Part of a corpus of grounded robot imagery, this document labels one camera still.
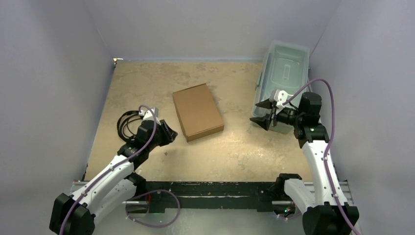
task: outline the robotic arm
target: robotic arm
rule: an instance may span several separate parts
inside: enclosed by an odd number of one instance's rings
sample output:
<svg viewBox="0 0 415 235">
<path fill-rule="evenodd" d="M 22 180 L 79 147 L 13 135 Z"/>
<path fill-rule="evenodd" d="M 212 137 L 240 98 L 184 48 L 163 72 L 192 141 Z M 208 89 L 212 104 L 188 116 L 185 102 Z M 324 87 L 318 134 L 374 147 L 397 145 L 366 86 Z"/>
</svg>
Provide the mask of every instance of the robotic arm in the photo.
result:
<svg viewBox="0 0 415 235">
<path fill-rule="evenodd" d="M 113 160 L 89 183 L 71 195 L 62 193 L 53 205 L 49 228 L 59 234 L 65 216 L 76 202 L 75 199 L 83 196 L 64 225 L 65 235 L 91 235 L 102 218 L 111 212 L 117 205 L 134 196 L 146 193 L 145 179 L 134 171 L 148 159 L 148 154 L 157 146 L 170 144 L 177 137 L 164 120 L 159 121 L 150 111 L 140 115 L 143 122 L 138 128 L 136 136 L 123 145 Z M 156 131 L 148 146 L 136 157 L 126 159 L 142 148 L 150 138 L 156 120 Z"/>
<path fill-rule="evenodd" d="M 281 193 L 288 195 L 303 214 L 303 228 L 305 234 L 349 234 L 351 228 L 343 218 L 336 199 L 339 200 L 348 219 L 355 225 L 359 218 L 357 207 L 349 206 L 337 179 L 330 151 L 327 156 L 329 137 L 326 128 L 320 123 L 320 109 L 322 98 L 311 92 L 301 96 L 298 108 L 288 108 L 283 105 L 288 97 L 287 92 L 274 90 L 268 100 L 264 100 L 257 107 L 270 109 L 271 112 L 264 117 L 252 117 L 250 120 L 269 130 L 270 125 L 283 122 L 294 126 L 294 136 L 299 141 L 310 165 L 315 196 L 308 191 L 297 174 L 281 174 L 277 184 Z M 331 182 L 336 193 L 332 193 Z"/>
</svg>

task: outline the table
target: table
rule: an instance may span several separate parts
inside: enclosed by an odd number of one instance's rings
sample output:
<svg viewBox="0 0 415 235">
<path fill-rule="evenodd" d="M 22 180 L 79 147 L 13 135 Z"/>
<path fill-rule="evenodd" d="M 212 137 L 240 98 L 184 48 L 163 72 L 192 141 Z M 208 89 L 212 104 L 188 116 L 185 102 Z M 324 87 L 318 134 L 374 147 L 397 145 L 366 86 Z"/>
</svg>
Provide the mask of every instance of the table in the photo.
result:
<svg viewBox="0 0 415 235">
<path fill-rule="evenodd" d="M 292 133 L 251 125 L 260 63 L 120 62 L 95 136 L 85 180 L 91 180 L 124 142 L 116 122 L 139 105 L 156 106 L 159 118 L 179 133 L 157 147 L 136 172 L 148 181 L 274 181 L 280 173 L 298 173 L 312 181 L 306 158 Z M 180 129 L 172 93 L 207 83 L 225 130 L 189 143 Z"/>
</svg>

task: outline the floor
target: floor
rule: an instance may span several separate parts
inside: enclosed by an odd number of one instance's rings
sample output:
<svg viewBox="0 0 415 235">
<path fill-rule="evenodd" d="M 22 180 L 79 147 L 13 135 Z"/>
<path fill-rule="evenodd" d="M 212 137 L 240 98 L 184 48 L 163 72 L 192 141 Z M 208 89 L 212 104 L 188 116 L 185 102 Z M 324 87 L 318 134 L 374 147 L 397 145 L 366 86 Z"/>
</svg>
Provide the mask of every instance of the floor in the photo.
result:
<svg viewBox="0 0 415 235">
<path fill-rule="evenodd" d="M 124 144 L 116 132 L 121 114 L 145 104 L 158 107 L 159 118 L 179 133 L 136 170 L 149 181 L 274 181 L 280 173 L 298 173 L 311 182 L 292 133 L 267 132 L 249 121 L 260 70 L 260 63 L 118 63 L 85 180 L 100 172 Z M 202 83 L 213 94 L 225 130 L 187 143 L 172 93 Z"/>
</svg>

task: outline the clear plastic bin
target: clear plastic bin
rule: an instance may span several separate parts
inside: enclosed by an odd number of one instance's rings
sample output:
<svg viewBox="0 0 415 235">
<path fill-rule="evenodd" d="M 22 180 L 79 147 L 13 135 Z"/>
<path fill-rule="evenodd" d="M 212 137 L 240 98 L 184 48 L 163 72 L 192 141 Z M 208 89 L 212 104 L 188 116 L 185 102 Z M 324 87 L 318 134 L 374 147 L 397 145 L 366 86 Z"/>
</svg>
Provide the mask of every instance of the clear plastic bin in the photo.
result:
<svg viewBox="0 0 415 235">
<path fill-rule="evenodd" d="M 254 117 L 262 117 L 269 113 L 269 110 L 258 108 L 255 104 L 268 99 L 273 90 L 279 89 L 294 94 L 307 83 L 309 56 L 308 47 L 279 41 L 271 43 L 256 83 Z M 301 94 L 291 101 L 292 104 L 298 107 L 300 97 Z M 279 122 L 275 127 L 271 125 L 270 130 L 286 134 L 292 131 L 293 127 Z"/>
</svg>

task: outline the plastic container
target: plastic container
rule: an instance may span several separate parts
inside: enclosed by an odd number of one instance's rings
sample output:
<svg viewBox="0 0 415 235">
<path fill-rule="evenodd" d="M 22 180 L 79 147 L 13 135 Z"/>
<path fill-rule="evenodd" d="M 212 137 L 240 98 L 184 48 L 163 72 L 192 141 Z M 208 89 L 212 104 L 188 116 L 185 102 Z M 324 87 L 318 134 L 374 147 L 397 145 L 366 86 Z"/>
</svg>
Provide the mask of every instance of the plastic container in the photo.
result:
<svg viewBox="0 0 415 235">
<path fill-rule="evenodd" d="M 288 94 L 297 92 L 308 80 L 308 58 L 310 49 L 295 44 L 273 41 L 265 54 L 262 71 L 256 83 L 253 116 L 262 117 L 270 110 L 258 108 L 256 103 L 268 99 L 275 89 L 284 90 Z M 291 103 L 298 107 L 301 94 Z M 293 126 L 277 123 L 270 130 L 289 133 Z"/>
</svg>

